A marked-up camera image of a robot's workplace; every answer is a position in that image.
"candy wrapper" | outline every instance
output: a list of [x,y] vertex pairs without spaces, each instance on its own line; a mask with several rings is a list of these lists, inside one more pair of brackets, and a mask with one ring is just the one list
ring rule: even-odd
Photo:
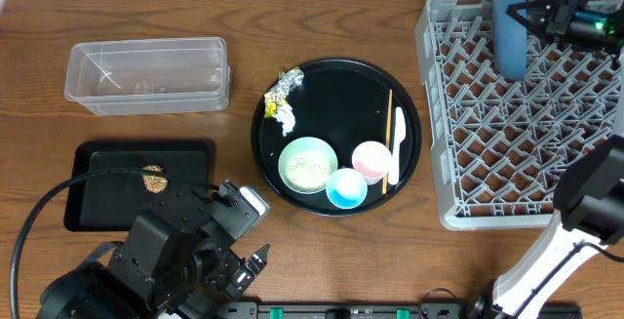
[[283,136],[292,132],[294,128],[293,108],[286,101],[286,97],[302,83],[303,71],[296,67],[287,73],[281,72],[277,85],[264,94],[264,117],[275,118],[282,123]]

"wooden table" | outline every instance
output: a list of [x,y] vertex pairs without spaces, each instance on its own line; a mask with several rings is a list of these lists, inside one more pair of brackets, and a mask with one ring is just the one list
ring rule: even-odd
[[[0,19],[0,303],[8,314],[8,269],[17,231],[34,203],[70,176],[86,140],[210,138],[214,181],[255,188],[271,205],[264,222],[235,251],[265,243],[269,266],[247,291],[265,301],[416,302],[446,287],[477,295],[507,271],[539,230],[451,232],[438,221],[425,91],[413,30],[426,0],[8,0]],[[219,36],[231,65],[231,104],[220,112],[96,117],[63,96],[71,47],[80,42]],[[424,142],[415,173],[382,207],[332,219],[280,199],[252,158],[253,110],[277,72],[322,57],[377,64],[408,90]],[[62,225],[66,193],[44,209],[20,268],[22,317],[39,296],[98,243],[123,233],[70,233]],[[624,247],[613,247],[623,254]],[[554,296],[577,301],[586,318],[624,312],[624,267],[591,259]]]

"brown food item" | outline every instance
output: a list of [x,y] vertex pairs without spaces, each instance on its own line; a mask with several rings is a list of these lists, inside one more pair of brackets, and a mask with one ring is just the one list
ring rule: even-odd
[[[163,168],[157,165],[149,165],[149,166],[143,167],[143,170],[163,173]],[[145,188],[147,188],[148,191],[153,192],[153,193],[163,192],[165,188],[167,188],[167,179],[165,178],[154,177],[154,176],[143,176],[143,182],[145,183]]]

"white rice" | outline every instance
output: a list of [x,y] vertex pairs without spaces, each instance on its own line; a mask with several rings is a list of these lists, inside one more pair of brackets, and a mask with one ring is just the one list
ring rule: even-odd
[[286,180],[301,192],[323,189],[331,173],[330,161],[317,151],[297,153],[286,164]]

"light green bowl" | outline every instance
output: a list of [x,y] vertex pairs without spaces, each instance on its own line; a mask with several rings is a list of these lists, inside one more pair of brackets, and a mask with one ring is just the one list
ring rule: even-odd
[[293,158],[294,155],[302,152],[309,151],[317,151],[323,154],[328,161],[330,161],[330,175],[333,174],[338,169],[338,157],[335,156],[335,152],[332,147],[328,145],[325,141],[317,139],[317,138],[301,138],[292,141],[280,154],[280,159],[278,160],[278,172],[280,173],[280,178],[284,184],[294,192],[301,194],[312,194],[323,191],[325,187],[316,190],[316,191],[301,191],[296,189],[296,187],[289,184],[289,181],[286,179],[286,165]]

